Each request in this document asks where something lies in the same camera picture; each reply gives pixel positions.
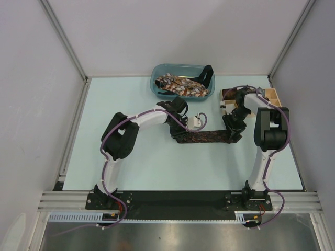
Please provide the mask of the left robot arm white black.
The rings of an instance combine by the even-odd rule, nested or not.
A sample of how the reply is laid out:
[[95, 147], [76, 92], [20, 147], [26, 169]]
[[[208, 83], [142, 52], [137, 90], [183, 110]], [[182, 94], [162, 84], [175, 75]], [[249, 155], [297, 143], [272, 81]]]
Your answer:
[[140, 130], [166, 123], [170, 127], [171, 138], [180, 142], [206, 126], [208, 118], [205, 113], [200, 112], [188, 118], [187, 112], [187, 102], [176, 97], [172, 101], [158, 102], [153, 108], [134, 116], [126, 116], [121, 112], [113, 116], [102, 136], [99, 150], [105, 158], [104, 166], [100, 181], [93, 189], [100, 206], [110, 209], [115, 202], [123, 204], [113, 192], [117, 190], [121, 160], [132, 152]]

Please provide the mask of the dark orange floral tie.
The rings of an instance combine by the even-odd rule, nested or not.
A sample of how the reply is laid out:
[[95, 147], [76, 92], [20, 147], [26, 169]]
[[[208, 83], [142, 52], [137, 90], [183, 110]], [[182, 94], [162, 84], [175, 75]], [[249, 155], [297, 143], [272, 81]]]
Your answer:
[[226, 143], [226, 130], [194, 132], [195, 143]]

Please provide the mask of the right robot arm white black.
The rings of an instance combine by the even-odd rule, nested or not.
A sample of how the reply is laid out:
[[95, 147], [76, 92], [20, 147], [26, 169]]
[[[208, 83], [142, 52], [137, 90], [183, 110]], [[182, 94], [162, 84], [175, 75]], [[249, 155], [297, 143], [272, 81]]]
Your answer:
[[272, 104], [262, 89], [252, 86], [224, 90], [220, 107], [229, 141], [241, 136], [248, 115], [256, 116], [253, 138], [257, 153], [252, 173], [241, 192], [241, 203], [248, 210], [257, 210], [261, 204], [269, 203], [268, 183], [273, 163], [290, 141], [289, 109]]

